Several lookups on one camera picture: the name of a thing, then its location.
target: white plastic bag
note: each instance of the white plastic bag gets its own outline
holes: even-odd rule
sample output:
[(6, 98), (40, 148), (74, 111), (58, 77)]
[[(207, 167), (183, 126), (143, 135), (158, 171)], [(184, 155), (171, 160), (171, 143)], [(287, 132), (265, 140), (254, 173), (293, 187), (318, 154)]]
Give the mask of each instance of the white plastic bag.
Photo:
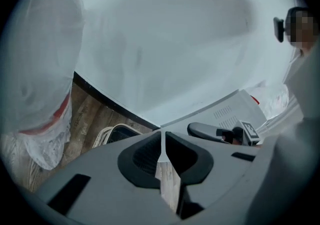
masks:
[(251, 87), (246, 91), (257, 99), (267, 120), (280, 115), (289, 104), (289, 91), (285, 84)]
[(2, 131), (52, 121), (71, 90), (83, 28), (81, 0), (19, 0), (0, 40)]
[(64, 144), (70, 140), (70, 123), (72, 104), (69, 102), (60, 119), (46, 131), (37, 135), (17, 133), (18, 141), (23, 141), (26, 151), (40, 167), (46, 170), (54, 169), (60, 162)]

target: person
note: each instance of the person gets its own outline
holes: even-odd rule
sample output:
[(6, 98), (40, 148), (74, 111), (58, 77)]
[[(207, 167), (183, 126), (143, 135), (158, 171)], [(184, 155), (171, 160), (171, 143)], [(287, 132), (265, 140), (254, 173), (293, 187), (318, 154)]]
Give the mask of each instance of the person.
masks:
[(300, 49), (303, 57), (310, 53), (318, 40), (319, 24), (309, 8), (293, 7), (287, 13), (284, 33), (290, 44)]

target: white bathtub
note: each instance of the white bathtub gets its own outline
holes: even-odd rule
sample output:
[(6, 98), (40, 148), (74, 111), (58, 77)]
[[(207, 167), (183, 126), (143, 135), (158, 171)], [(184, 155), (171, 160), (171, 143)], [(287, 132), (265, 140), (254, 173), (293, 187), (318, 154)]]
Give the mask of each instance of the white bathtub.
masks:
[(273, 18), (295, 0), (83, 0), (76, 72), (162, 126), (238, 89), (282, 82), (292, 57)]

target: wooden floor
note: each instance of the wooden floor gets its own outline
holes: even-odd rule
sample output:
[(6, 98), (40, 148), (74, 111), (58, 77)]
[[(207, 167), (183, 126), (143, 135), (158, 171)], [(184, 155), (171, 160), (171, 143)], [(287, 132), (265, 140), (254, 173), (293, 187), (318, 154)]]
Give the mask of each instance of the wooden floor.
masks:
[[(72, 119), (70, 142), (64, 146), (62, 160), (53, 170), (38, 166), (27, 153), (23, 142), (6, 136), (1, 138), (1, 157), (13, 180), (35, 192), (50, 176), (55, 174), (79, 155), (89, 151), (100, 130), (117, 124), (127, 124), (146, 134), (152, 130), (120, 115), (106, 107), (77, 85), (72, 86)], [(180, 178), (171, 163), (158, 163), (156, 177), (161, 180), (161, 195), (173, 210), (176, 210)]]

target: wooden panel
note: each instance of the wooden panel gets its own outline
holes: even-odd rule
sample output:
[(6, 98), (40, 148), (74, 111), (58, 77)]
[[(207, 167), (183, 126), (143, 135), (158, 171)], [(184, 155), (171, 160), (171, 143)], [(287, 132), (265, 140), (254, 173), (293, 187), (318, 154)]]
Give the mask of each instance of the wooden panel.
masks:
[(171, 162), (157, 164), (155, 177), (161, 181), (161, 196), (170, 208), (176, 212), (179, 201), (181, 179)]
[(100, 105), (92, 124), (88, 129), (85, 141), (83, 142), (81, 154), (92, 149), (99, 132), (109, 126), (114, 111), (110, 108)]
[(91, 126), (100, 106), (100, 102), (91, 96), (87, 96), (72, 118), (70, 142), (65, 144), (64, 155), (61, 160), (63, 167), (81, 154), (88, 128)]
[(1, 159), (12, 179), (19, 185), (29, 188), (30, 158), (25, 144), (18, 141), (13, 134), (1, 137)]
[(142, 134), (148, 134), (150, 132), (152, 132), (152, 130), (148, 127), (145, 127), (139, 123), (133, 122), (131, 119), (127, 118), (124, 122), (124, 124), (132, 127), (133, 129), (136, 129), (137, 131), (139, 131)]
[(46, 179), (54, 175), (61, 168), (61, 162), (55, 169), (46, 170), (32, 161), (29, 169), (29, 187), (27, 189), (31, 192), (35, 192)]
[(84, 103), (88, 94), (76, 84), (72, 84), (71, 100), (72, 100), (72, 117), (78, 112), (82, 103)]

